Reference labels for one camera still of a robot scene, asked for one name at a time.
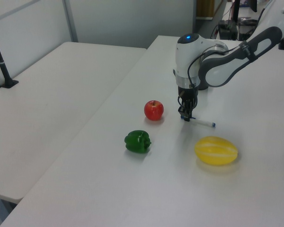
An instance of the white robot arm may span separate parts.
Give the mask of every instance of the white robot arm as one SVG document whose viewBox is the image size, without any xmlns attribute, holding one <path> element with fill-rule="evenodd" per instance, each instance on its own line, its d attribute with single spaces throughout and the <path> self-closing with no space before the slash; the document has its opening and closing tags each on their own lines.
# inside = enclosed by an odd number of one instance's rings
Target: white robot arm
<svg viewBox="0 0 284 227">
<path fill-rule="evenodd" d="M 253 35 L 232 50 L 219 41 L 198 34 L 177 43 L 175 70 L 179 112 L 189 121 L 197 104 L 198 90 L 225 85 L 238 71 L 268 52 L 284 38 L 284 0 L 270 0 Z"/>
</svg>

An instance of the floor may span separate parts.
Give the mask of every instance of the floor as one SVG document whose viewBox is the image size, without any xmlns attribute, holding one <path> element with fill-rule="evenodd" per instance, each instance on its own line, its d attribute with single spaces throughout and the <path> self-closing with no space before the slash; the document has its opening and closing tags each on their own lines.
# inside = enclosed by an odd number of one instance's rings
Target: floor
<svg viewBox="0 0 284 227">
<path fill-rule="evenodd" d="M 214 27 L 222 20 L 227 0 L 223 0 L 212 20 L 196 20 L 195 32 L 203 38 L 210 39 Z"/>
</svg>

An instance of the white wall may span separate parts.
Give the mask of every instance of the white wall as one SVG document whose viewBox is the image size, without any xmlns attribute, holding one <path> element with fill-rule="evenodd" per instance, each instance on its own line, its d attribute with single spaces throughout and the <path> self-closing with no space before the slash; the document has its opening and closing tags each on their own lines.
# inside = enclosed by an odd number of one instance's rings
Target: white wall
<svg viewBox="0 0 284 227">
<path fill-rule="evenodd" d="M 0 0 L 0 19 L 23 9 L 38 0 Z"/>
<path fill-rule="evenodd" d="M 62 0 L 40 0 L 0 20 L 0 50 L 12 78 L 70 40 Z"/>
<path fill-rule="evenodd" d="M 66 0 L 78 41 L 148 48 L 192 32 L 194 0 Z"/>
</svg>

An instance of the apple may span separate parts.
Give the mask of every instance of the apple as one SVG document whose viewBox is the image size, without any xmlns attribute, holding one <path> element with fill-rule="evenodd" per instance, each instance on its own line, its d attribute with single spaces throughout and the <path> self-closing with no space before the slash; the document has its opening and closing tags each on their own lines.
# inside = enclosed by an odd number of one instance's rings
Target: apple
<svg viewBox="0 0 284 227">
<path fill-rule="evenodd" d="M 156 100 L 149 101 L 144 106 L 145 116 L 151 121 L 160 120 L 163 112 L 164 112 L 163 104 Z"/>
</svg>

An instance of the black stand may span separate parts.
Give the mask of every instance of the black stand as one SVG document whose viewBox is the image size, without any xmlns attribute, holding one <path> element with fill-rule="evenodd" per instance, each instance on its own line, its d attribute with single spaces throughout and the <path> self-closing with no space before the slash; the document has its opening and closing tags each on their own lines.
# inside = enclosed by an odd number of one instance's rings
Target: black stand
<svg viewBox="0 0 284 227">
<path fill-rule="evenodd" d="M 8 69 L 6 68 L 1 52 L 0 52 L 0 68 L 5 79 L 5 83 L 4 85 L 2 85 L 2 87 L 11 88 L 12 86 L 18 83 L 18 81 L 12 80 L 12 78 L 9 76 L 9 72 Z"/>
<path fill-rule="evenodd" d="M 220 39 L 237 40 L 237 24 L 233 20 L 220 20 L 218 24 Z"/>
</svg>

